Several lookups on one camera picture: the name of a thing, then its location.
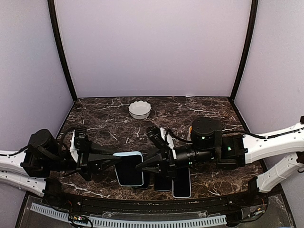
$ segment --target phone screen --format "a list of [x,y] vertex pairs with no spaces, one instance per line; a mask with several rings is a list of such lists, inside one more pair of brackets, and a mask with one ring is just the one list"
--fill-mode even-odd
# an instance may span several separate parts
[[172,190],[172,179],[167,179],[159,174],[156,174],[155,178],[154,178],[154,190],[155,191],[171,191]]
[[135,187],[136,189],[148,189],[150,185],[150,173],[143,172],[143,185]]
[[121,162],[115,164],[115,171],[119,184],[127,187],[143,185],[143,172],[137,171],[135,168],[143,161],[141,153],[134,154],[134,152],[122,152],[113,155],[119,156],[122,159]]
[[173,197],[189,198],[191,197],[191,181],[189,168],[177,169],[176,178],[173,179]]

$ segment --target lavender wall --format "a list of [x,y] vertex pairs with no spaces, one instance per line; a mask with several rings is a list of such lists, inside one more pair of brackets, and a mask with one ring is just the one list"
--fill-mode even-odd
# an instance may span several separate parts
[[[73,102],[47,1],[1,1],[0,31],[0,150],[18,150],[41,128],[56,136]],[[0,226],[14,227],[24,192],[0,189]]]
[[56,0],[79,97],[231,93],[251,0]]
[[[304,1],[260,1],[236,105],[250,130],[289,127],[304,115]],[[272,167],[282,157],[266,159]],[[282,183],[297,227],[304,227],[303,175]]]

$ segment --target white cable tray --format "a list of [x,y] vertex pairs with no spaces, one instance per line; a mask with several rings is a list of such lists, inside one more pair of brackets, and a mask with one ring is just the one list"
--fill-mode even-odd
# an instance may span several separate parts
[[[58,212],[52,208],[32,203],[31,210],[48,217],[68,222],[68,214]],[[215,216],[210,218],[198,218],[180,221],[127,221],[127,220],[114,220],[97,218],[90,216],[95,228],[204,228],[213,227],[226,224],[226,216]]]

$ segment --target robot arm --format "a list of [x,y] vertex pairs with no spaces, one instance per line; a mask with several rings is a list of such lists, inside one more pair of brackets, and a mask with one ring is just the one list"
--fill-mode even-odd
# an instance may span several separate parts
[[[254,180],[257,191],[269,192],[293,172],[304,167],[302,120],[304,118],[301,118],[300,123],[280,131],[226,136],[220,121],[200,117],[192,124],[191,141],[175,136],[172,131],[150,127],[147,135],[159,151],[151,154],[137,169],[175,178],[177,169],[198,162],[215,161],[218,168],[231,170],[259,159],[293,152]],[[187,144],[175,148],[170,134]],[[113,151],[88,140],[84,128],[74,130],[71,148],[63,152],[63,156],[58,153],[59,145],[48,130],[40,130],[31,136],[24,152],[9,156],[12,152],[0,151],[0,169],[12,173],[10,182],[15,186],[27,190],[32,188],[36,193],[37,187],[28,185],[26,178],[36,178],[38,181],[35,182],[43,183],[43,178],[48,177],[50,171],[72,171],[90,181],[92,173],[100,173],[120,161],[119,157],[112,156]]]
[[246,164],[259,159],[290,153],[274,167],[257,177],[258,191],[267,193],[288,178],[292,173],[304,167],[304,128],[297,123],[291,127],[261,134],[264,139],[244,135],[243,144],[248,152],[245,154]]

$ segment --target black metal pole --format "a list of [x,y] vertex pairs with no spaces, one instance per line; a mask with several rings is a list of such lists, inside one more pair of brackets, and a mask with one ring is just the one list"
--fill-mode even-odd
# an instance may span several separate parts
[[54,38],[55,38],[55,42],[56,42],[57,51],[58,51],[58,54],[59,54],[61,66],[62,66],[63,73],[64,73],[65,78],[66,78],[66,83],[67,83],[68,89],[70,90],[70,94],[73,98],[73,101],[75,102],[78,98],[77,98],[77,94],[76,94],[76,91],[75,91],[75,88],[74,88],[74,85],[73,85],[73,82],[72,82],[70,71],[68,70],[68,67],[67,67],[66,56],[65,56],[65,53],[64,53],[64,50],[63,50],[61,37],[60,37],[60,32],[59,32],[59,27],[58,27],[58,21],[57,21],[57,17],[56,17],[56,10],[55,10],[54,0],[47,0],[47,3],[48,3],[49,15],[50,15],[50,18],[51,18]]
[[239,85],[241,83],[242,76],[244,73],[244,69],[245,69],[245,65],[246,65],[246,61],[247,61],[247,57],[248,57],[248,53],[249,53],[250,43],[251,43],[251,39],[252,39],[253,29],[255,26],[255,21],[256,21],[256,16],[257,16],[257,4],[258,4],[258,0],[252,0],[243,53],[242,53],[241,61],[239,63],[236,80],[234,82],[233,89],[232,89],[232,92],[230,95],[230,98],[232,99],[232,101],[234,101],[234,99],[236,98],[236,95],[238,93],[238,88],[239,88]]

